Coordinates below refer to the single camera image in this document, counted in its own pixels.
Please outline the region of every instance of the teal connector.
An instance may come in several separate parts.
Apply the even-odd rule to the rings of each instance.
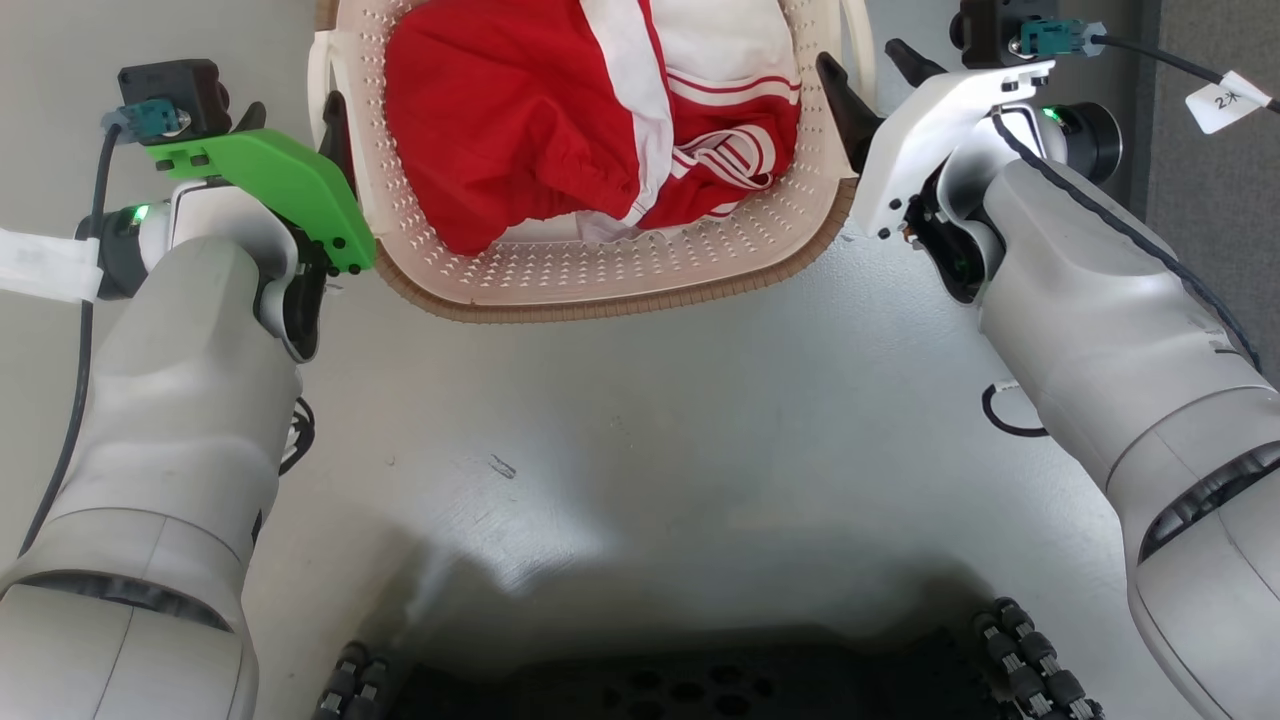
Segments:
[[[151,140],[186,129],[186,126],[182,124],[183,115],[169,100],[147,100],[136,105],[125,105],[118,111],[124,115],[129,124],[129,132],[138,140]]]
[[[1015,50],[1027,58],[1053,58],[1056,55],[1097,55],[1102,47],[1089,41],[1094,35],[1106,35],[1101,23],[1084,20],[1037,20],[1023,24],[1023,35]]]

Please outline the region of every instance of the laundry basket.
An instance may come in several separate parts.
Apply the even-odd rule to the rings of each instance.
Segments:
[[[581,242],[571,220],[526,223],[476,258],[454,255],[436,240],[387,131],[384,50],[399,18],[421,1],[320,0],[307,90],[317,143],[330,91],[346,99],[356,187],[379,241],[378,272],[424,310],[472,323],[536,323],[691,305],[799,273],[844,227],[856,181],[814,64],[822,51],[842,55],[844,5],[860,95],[874,97],[863,0],[781,0],[803,82],[795,161],[728,219],[609,245]]]

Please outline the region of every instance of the scratch mark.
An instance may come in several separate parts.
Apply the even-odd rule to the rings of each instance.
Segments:
[[[498,457],[497,455],[490,455],[489,457],[493,457],[493,462],[490,462],[489,466],[493,468],[494,473],[498,473],[499,475],[507,478],[508,480],[516,479],[515,468],[503,462],[502,457]]]

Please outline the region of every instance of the label tag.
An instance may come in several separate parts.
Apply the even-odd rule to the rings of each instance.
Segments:
[[[1268,102],[1271,97],[1235,72],[1226,73],[1221,85],[1204,86],[1187,97],[1187,108],[1204,135],[1213,135]]]
[[[0,290],[92,302],[101,284],[96,238],[78,241],[0,229]]]

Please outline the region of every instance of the red and white garment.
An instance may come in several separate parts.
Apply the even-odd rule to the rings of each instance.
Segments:
[[[404,174],[467,255],[530,218],[727,217],[786,172],[800,118],[777,0],[429,0],[385,77]]]

